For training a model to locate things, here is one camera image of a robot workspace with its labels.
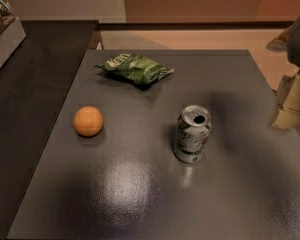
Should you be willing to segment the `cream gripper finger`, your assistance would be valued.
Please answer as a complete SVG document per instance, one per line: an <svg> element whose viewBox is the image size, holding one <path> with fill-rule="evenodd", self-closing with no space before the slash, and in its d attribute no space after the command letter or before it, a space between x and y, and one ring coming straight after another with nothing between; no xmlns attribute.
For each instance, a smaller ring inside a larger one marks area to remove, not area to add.
<svg viewBox="0 0 300 240"><path fill-rule="evenodd" d="M292 27L289 26L284 31L282 31L277 37L272 39L266 45L266 48L270 51L286 51L291 32Z"/></svg>
<svg viewBox="0 0 300 240"><path fill-rule="evenodd" d="M277 105L272 125L290 130L300 122L300 72L293 77L283 76L277 90Z"/></svg>

